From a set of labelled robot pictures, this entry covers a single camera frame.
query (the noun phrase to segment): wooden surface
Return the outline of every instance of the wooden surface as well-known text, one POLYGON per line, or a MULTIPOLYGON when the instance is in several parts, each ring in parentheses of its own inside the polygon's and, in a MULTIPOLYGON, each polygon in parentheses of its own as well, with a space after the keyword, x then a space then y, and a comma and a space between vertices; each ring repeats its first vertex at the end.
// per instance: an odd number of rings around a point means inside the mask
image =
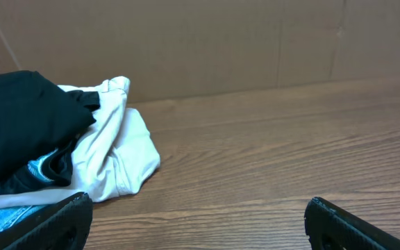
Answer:
POLYGON ((400 78, 131 106, 161 169, 95 206, 86 249, 310 249, 314 196, 400 238, 400 78))
POLYGON ((397 76, 400 0, 0 0, 16 69, 134 102, 397 76))

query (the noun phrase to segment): beige wall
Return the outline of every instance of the beige wall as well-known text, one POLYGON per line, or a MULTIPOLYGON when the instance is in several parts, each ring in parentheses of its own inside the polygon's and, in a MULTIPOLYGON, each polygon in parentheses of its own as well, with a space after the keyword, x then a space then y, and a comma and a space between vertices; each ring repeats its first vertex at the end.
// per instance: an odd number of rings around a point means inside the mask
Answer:
POLYGON ((0 73, 131 101, 400 74, 400 1, 0 0, 0 73))

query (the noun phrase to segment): black cloth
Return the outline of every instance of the black cloth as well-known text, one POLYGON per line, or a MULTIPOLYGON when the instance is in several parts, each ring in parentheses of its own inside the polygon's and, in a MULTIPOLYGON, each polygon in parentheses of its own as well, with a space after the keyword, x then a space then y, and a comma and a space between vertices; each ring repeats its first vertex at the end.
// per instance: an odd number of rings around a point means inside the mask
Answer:
POLYGON ((0 75, 0 180, 65 147, 95 119, 38 72, 0 75))
MULTIPOLYGON (((78 101, 80 105, 90 111, 99 109, 99 95, 98 92, 83 92, 81 90, 73 90, 67 94, 78 101)), ((42 174, 51 181, 43 181, 35 176, 29 170, 28 165, 19 168, 13 175, 7 179, 0 181, 0 195, 1 194, 20 194, 23 192, 33 192, 51 186, 65 187, 70 185, 73 172, 72 164, 72 151, 75 149, 76 136, 74 139, 59 148, 50 156, 46 157, 44 162, 40 165, 42 174)))

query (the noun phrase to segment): white cloth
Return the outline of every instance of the white cloth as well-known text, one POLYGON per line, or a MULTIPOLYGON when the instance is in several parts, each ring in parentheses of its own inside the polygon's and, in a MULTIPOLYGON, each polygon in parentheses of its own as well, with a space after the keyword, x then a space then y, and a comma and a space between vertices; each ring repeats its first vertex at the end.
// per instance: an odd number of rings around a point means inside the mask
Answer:
POLYGON ((68 187, 23 194, 0 195, 0 208, 59 202, 76 192, 87 192, 94 202, 136 194, 160 166, 160 156, 139 112, 126 108, 129 80, 123 76, 96 87, 59 86, 64 91, 98 91, 100 109, 72 153, 74 172, 68 187))

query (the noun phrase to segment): wooden table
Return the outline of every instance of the wooden table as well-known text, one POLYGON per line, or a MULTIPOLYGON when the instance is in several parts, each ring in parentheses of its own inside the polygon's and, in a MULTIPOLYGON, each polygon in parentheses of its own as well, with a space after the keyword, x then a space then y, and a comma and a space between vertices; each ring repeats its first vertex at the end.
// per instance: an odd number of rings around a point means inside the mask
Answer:
POLYGON ((400 238, 400 78, 135 103, 161 169, 86 249, 310 249, 321 196, 400 238))

